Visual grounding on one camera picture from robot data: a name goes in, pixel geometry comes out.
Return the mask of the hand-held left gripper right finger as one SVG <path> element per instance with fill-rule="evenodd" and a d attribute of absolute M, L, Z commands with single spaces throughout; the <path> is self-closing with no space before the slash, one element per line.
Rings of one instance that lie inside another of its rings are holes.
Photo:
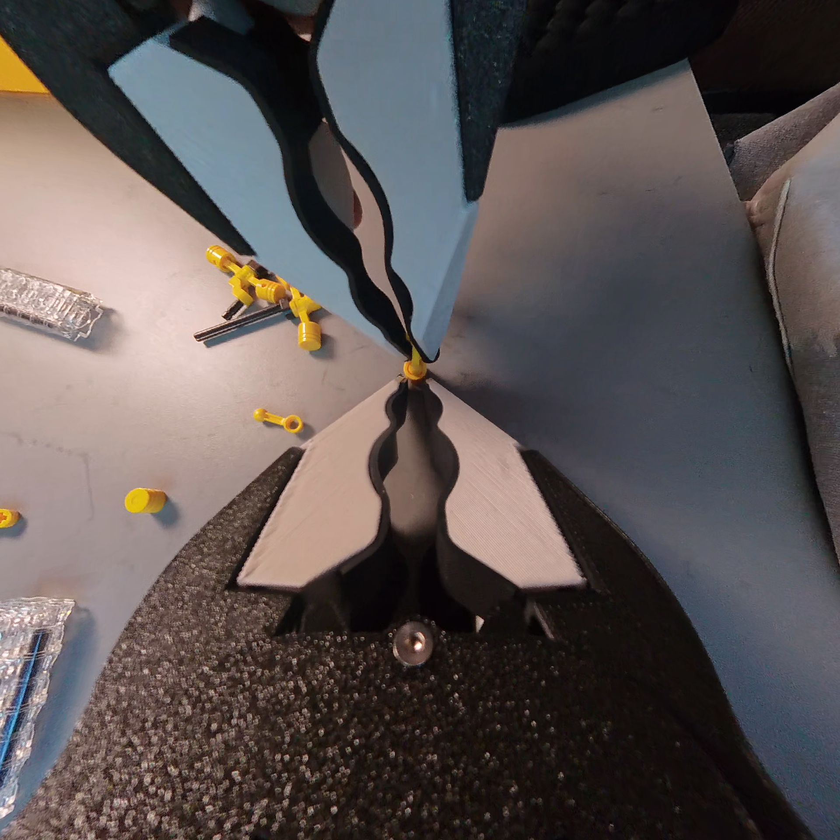
<path fill-rule="evenodd" d="M 418 394 L 442 483 L 423 599 L 440 599 L 431 617 L 446 629 L 473 634 L 509 615 L 522 629 L 529 598 L 583 590 L 585 573 L 519 442 L 435 381 Z"/>

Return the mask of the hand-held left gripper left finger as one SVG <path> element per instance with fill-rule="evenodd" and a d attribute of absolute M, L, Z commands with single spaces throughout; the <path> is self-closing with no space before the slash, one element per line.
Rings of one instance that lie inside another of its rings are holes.
<path fill-rule="evenodd" d="M 407 394 L 399 377 L 308 441 L 245 556 L 237 587 L 292 596 L 281 632 L 392 623 L 408 572 L 389 539 L 384 478 Z"/>

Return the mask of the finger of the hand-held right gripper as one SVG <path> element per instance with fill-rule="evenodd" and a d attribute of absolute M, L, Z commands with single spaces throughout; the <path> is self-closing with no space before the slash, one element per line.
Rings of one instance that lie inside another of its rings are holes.
<path fill-rule="evenodd" d="M 446 1 L 323 2 L 313 68 L 339 142 L 371 189 L 408 338 L 436 361 L 478 203 L 466 196 Z"/>
<path fill-rule="evenodd" d="M 296 100 L 305 79 L 231 29 L 171 29 L 108 69 L 268 270 L 328 312 L 410 357 L 390 299 L 370 278 L 361 245 L 326 204 L 309 142 L 319 107 Z"/>

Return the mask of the yellow piston crank assembly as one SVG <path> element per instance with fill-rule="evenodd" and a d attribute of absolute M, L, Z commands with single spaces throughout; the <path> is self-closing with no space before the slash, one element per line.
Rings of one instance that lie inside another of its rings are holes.
<path fill-rule="evenodd" d="M 298 347 L 309 352 L 317 351 L 322 346 L 322 333 L 319 324 L 312 320 L 312 313 L 319 309 L 321 306 L 317 302 L 302 294 L 297 288 L 290 287 L 288 297 L 280 303 L 258 308 L 250 314 L 232 318 L 212 328 L 196 332 L 193 337 L 199 343 L 207 343 L 249 329 L 262 322 L 283 317 L 297 321 Z"/>
<path fill-rule="evenodd" d="M 257 299 L 272 305 L 279 305 L 291 299 L 289 285 L 254 260 L 240 264 L 234 255 L 221 245 L 207 248 L 206 259 L 228 275 L 227 282 L 234 295 L 234 303 L 224 313 L 225 321 L 234 319 Z"/>

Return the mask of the grey desk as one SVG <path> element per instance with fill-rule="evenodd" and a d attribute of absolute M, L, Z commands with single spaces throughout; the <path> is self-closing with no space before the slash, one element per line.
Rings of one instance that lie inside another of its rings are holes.
<path fill-rule="evenodd" d="M 204 346 L 217 236 L 55 100 L 2 95 L 2 266 L 108 311 L 71 343 L 2 319 L 2 599 L 68 597 L 21 809 L 142 596 L 292 437 L 399 368 L 322 318 Z M 681 600 L 743 730 L 813 833 L 838 838 L 838 568 L 754 240 L 677 65 L 497 136 L 437 377 L 583 490 Z M 125 510 L 163 490 L 156 514 Z"/>

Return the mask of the person's right hand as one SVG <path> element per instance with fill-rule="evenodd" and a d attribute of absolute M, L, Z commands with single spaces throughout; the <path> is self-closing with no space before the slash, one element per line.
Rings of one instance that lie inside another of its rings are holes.
<path fill-rule="evenodd" d="M 346 227 L 355 230 L 361 223 L 361 203 L 340 144 L 326 121 L 321 121 L 308 149 L 312 172 L 326 204 Z"/>

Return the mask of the yellow storage bin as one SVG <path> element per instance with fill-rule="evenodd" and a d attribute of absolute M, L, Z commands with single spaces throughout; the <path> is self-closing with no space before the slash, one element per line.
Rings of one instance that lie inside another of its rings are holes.
<path fill-rule="evenodd" d="M 48 88 L 18 57 L 4 38 L 0 39 L 0 52 L 1 91 L 50 95 Z"/>

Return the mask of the clear plastic building piece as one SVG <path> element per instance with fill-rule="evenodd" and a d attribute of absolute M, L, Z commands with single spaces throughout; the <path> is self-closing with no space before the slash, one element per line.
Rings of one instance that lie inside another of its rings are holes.
<path fill-rule="evenodd" d="M 76 342 L 90 337 L 103 313 L 103 303 L 89 292 L 1 268 L 4 319 Z"/>
<path fill-rule="evenodd" d="M 65 623 L 75 602 L 25 597 L 1 602 L 1 817 L 14 810 Z"/>

